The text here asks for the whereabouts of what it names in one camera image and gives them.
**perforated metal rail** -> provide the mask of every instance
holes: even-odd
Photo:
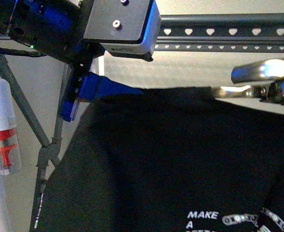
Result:
[[[155,50],[284,53],[284,13],[163,15]]]

